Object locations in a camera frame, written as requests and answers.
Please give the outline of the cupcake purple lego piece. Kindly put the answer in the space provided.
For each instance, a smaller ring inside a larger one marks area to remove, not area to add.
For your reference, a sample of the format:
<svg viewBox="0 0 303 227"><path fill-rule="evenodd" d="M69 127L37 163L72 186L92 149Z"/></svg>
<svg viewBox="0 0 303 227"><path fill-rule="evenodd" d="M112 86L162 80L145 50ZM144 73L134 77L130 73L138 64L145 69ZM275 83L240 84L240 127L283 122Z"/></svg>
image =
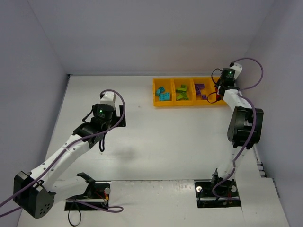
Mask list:
<svg viewBox="0 0 303 227"><path fill-rule="evenodd" d="M204 84L194 84L195 87L199 88L199 89L204 89L205 85Z"/></svg>

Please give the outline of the long green lego brick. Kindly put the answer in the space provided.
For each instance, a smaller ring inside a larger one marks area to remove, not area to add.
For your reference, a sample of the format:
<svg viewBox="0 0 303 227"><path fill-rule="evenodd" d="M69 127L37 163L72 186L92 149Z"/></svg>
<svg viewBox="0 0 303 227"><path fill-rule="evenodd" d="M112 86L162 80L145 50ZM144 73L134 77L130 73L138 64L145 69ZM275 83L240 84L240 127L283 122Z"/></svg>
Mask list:
<svg viewBox="0 0 303 227"><path fill-rule="evenodd" d="M176 93L183 93L187 91L187 87L177 87Z"/></svg>

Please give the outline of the dark teal square brick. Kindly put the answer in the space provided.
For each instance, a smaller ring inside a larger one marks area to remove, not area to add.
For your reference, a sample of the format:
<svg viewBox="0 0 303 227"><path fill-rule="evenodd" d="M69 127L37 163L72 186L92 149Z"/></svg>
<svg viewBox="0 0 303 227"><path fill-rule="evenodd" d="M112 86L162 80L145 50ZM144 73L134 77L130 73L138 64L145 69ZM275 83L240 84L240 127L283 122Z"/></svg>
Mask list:
<svg viewBox="0 0 303 227"><path fill-rule="evenodd" d="M155 95L160 96L160 94L162 94L164 92L165 92L165 88L164 87L159 87L159 88L156 89Z"/></svg>

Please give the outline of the long teal lego brick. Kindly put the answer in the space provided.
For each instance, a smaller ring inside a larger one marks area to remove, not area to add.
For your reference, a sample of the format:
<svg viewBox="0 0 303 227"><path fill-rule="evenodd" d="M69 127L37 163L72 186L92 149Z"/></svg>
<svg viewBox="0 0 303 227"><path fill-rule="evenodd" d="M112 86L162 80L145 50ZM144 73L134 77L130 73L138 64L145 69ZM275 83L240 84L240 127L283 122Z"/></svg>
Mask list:
<svg viewBox="0 0 303 227"><path fill-rule="evenodd" d="M170 101L170 92L164 92L159 94L159 101Z"/></svg>

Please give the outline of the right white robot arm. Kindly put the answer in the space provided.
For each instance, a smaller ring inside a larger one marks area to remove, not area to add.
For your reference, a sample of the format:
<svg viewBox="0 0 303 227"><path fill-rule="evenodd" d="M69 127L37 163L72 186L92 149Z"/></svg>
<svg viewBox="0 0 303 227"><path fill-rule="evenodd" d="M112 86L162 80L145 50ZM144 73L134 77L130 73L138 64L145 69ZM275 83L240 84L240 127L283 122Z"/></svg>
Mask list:
<svg viewBox="0 0 303 227"><path fill-rule="evenodd" d="M227 130L227 139L234 150L229 155L227 164L217 168L213 174L212 184L218 187L235 179L235 173L248 150L260 141L264 112L255 108L253 103L243 96L241 89L235 85L242 66L235 63L221 70L215 82L216 101L224 101L232 110L232 117Z"/></svg>

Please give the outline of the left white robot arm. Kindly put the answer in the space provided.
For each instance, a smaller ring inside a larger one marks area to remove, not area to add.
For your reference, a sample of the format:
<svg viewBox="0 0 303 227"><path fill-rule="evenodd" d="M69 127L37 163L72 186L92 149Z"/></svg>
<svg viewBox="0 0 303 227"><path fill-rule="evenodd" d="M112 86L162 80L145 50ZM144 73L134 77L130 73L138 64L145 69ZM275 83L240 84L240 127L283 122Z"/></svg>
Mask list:
<svg viewBox="0 0 303 227"><path fill-rule="evenodd" d="M106 134L115 127L126 126L125 105L120 105L119 110L120 116L117 116L113 106L94 104L91 120L83 119L61 148L35 169L28 173L21 171L14 177L14 202L33 218L40 219L59 201L91 197L96 190L96 181L88 174L78 173L68 181L58 179L95 145L104 152Z"/></svg>

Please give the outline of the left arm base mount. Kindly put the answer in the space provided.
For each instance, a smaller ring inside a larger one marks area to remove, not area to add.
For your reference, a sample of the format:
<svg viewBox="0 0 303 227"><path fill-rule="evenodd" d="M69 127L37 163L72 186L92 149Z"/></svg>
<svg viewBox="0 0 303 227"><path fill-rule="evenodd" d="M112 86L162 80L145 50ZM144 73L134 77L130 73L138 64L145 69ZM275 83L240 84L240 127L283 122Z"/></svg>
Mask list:
<svg viewBox="0 0 303 227"><path fill-rule="evenodd" d="M83 194L76 194L71 198L107 210L109 203L109 194L111 192L110 189L111 183L96 181L86 173L78 173L77 176L84 179L85 182L88 184L88 186L86 187ZM97 209L95 208L73 201L66 201L64 210L65 211L93 211L93 210L97 211Z"/></svg>

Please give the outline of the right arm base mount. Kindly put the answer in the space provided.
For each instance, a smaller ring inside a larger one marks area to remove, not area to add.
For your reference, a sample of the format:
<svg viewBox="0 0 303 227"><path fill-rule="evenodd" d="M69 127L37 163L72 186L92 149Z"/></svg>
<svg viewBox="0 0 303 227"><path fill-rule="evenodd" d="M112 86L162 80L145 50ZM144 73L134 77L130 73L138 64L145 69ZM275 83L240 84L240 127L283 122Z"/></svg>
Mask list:
<svg viewBox="0 0 303 227"><path fill-rule="evenodd" d="M210 180L194 181L196 204L199 209L241 207L238 188L234 180L226 181L215 188Z"/></svg>

